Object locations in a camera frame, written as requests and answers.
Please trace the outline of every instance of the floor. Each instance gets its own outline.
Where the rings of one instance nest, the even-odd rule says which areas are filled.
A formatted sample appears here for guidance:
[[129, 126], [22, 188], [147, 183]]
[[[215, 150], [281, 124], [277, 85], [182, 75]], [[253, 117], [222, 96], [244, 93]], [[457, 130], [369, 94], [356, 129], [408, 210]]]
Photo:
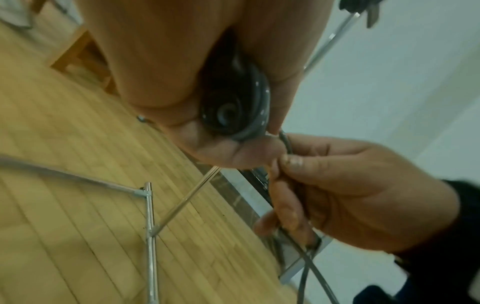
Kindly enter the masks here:
[[[0, 153], [140, 187], [156, 218], [201, 178], [156, 130], [50, 54], [75, 26], [48, 5], [34, 30], [0, 24]], [[0, 168], [0, 304], [146, 303], [144, 202]], [[294, 303], [272, 254], [208, 185], [160, 234], [162, 303]]]

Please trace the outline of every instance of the wire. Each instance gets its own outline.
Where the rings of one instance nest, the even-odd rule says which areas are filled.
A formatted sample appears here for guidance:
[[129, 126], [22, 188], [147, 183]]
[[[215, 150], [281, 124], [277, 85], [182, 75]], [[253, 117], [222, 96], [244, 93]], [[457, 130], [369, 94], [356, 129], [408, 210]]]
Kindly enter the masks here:
[[[286, 150], [288, 154], [293, 154], [293, 149], [292, 145], [290, 143], [290, 140], [287, 136], [287, 134], [283, 131], [280, 130], [280, 133], [278, 134], [278, 137], [280, 140], [285, 144]], [[322, 239], [319, 237], [319, 241], [315, 245], [314, 249], [311, 250], [310, 256], [305, 252], [298, 244], [295, 242], [295, 240], [289, 235], [287, 231], [285, 231], [283, 228], [279, 228], [280, 232], [284, 235], [284, 237], [291, 243], [293, 248], [298, 252], [300, 257], [305, 261], [305, 267], [303, 268], [303, 272], [301, 273], [301, 278], [300, 278], [300, 284], [298, 285], [298, 295], [296, 298], [297, 304], [303, 304], [305, 300], [305, 288], [307, 286], [307, 278], [309, 275], [309, 270], [313, 272], [315, 275], [316, 279], [322, 286], [322, 288], [325, 290], [326, 295], [330, 299], [330, 302], [332, 304], [340, 304], [339, 300], [337, 300], [337, 297], [335, 296], [333, 290], [330, 288], [330, 285], [327, 283], [327, 280], [325, 280], [324, 276], [320, 273], [319, 269], [315, 266], [313, 262], [313, 258], [315, 257], [316, 252], [318, 251], [318, 248], [322, 244]]]

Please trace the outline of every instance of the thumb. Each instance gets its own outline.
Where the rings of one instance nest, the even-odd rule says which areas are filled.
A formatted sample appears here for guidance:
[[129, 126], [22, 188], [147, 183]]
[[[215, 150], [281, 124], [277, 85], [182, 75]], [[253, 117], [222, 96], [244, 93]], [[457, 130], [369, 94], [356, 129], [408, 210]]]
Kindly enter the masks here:
[[357, 194], [375, 182], [364, 162], [350, 155], [283, 155], [278, 163], [284, 174], [300, 183], [336, 193]]

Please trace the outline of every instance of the skin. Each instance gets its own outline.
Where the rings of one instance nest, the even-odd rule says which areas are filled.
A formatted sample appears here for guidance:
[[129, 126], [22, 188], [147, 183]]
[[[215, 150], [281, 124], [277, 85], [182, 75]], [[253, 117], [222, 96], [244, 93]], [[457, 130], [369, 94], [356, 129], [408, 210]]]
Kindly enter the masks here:
[[276, 138], [243, 143], [210, 134], [199, 120], [198, 73], [215, 42], [233, 28], [267, 75], [268, 131], [278, 133], [333, 0], [77, 0], [109, 63], [121, 97], [202, 162], [248, 169], [285, 152]]
[[274, 210], [260, 235], [282, 225], [302, 244], [312, 226], [349, 245], [402, 252], [441, 233], [458, 217], [455, 191], [378, 144], [289, 135], [293, 152], [269, 168]]

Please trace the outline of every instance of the dark jacket sleeve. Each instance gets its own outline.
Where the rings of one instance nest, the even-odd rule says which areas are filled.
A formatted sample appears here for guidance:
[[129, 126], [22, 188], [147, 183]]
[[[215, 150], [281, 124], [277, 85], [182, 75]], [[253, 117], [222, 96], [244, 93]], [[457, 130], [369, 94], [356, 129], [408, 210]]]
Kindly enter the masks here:
[[409, 276], [394, 298], [380, 295], [381, 289], [369, 286], [354, 304], [477, 303], [469, 297], [469, 288], [480, 269], [480, 190], [466, 182], [445, 182], [460, 198], [458, 219], [441, 235], [398, 254], [397, 264]]

